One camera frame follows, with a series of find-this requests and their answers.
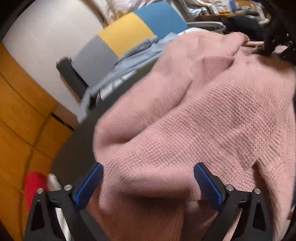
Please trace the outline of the pink knit sweater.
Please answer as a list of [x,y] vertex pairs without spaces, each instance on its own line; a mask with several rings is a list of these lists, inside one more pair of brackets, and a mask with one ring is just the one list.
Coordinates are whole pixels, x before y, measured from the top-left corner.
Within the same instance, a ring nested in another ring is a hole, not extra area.
[[238,190],[260,188],[280,239],[295,188],[295,67],[248,40],[177,36],[98,120],[104,177],[88,210],[111,240],[200,240],[216,213],[197,162]]

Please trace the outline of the black garment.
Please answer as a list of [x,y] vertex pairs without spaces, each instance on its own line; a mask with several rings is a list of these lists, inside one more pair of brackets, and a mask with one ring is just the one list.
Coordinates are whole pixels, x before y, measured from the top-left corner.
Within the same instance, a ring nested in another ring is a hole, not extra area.
[[260,26],[255,19],[244,15],[229,17],[223,21],[227,33],[241,32],[250,40],[262,41],[257,50],[263,56],[270,55],[277,46],[287,44],[280,57],[295,64],[295,1],[260,1],[271,20]]

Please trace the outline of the grey yellow blue chair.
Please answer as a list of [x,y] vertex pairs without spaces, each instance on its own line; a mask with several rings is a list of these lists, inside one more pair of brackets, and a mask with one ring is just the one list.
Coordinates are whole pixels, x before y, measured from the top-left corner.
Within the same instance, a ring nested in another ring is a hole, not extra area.
[[122,16],[108,25],[72,58],[65,57],[56,64],[60,75],[79,98],[87,87],[93,87],[114,67],[125,53],[146,39],[163,39],[169,33],[188,28],[166,1],[152,3]]

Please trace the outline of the red and white cloth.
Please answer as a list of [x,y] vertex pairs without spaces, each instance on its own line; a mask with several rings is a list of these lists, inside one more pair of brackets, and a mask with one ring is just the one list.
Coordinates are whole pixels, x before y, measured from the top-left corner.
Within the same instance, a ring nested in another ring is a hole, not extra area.
[[[62,186],[54,174],[45,176],[40,172],[29,172],[25,178],[25,199],[28,212],[30,212],[36,191],[40,188],[44,191],[58,191],[62,189]],[[73,240],[62,209],[55,208],[55,212],[66,240]]]

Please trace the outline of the light blue grey garment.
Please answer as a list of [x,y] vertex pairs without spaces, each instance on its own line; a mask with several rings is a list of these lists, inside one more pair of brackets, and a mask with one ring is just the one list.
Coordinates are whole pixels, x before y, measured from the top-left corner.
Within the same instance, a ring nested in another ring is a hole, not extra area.
[[91,101],[96,101],[100,89],[117,78],[157,60],[166,44],[177,36],[176,33],[169,33],[163,39],[159,39],[158,36],[145,39],[118,59],[109,55],[106,49],[99,53],[95,47],[106,47],[106,44],[99,38],[92,39],[72,61],[74,70],[88,84],[80,102],[78,122],[86,119],[92,106]]

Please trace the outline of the cluttered wooden desk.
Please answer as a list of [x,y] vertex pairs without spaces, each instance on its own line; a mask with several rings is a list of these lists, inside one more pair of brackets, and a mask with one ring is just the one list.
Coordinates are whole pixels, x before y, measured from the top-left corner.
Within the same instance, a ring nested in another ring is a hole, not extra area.
[[222,21],[232,16],[248,16],[263,22],[269,14],[259,1],[178,1],[187,21]]

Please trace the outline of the white patterned pillow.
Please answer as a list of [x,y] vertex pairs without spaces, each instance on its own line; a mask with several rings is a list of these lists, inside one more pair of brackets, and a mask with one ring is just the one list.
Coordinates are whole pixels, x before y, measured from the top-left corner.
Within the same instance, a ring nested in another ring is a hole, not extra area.
[[136,70],[127,73],[116,80],[112,81],[108,85],[106,85],[104,88],[100,89],[97,95],[96,104],[98,104],[100,101],[104,101],[107,97],[109,97],[115,90],[117,90],[123,83],[126,82],[126,80],[133,77],[133,75],[136,74]]

